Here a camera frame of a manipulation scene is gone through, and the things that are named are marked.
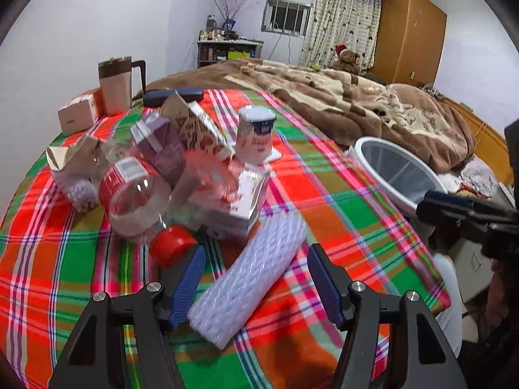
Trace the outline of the person right hand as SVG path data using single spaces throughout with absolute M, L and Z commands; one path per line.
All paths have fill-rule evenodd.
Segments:
M 513 262 L 493 260 L 485 319 L 491 331 L 501 325 L 518 324 L 518 265 Z

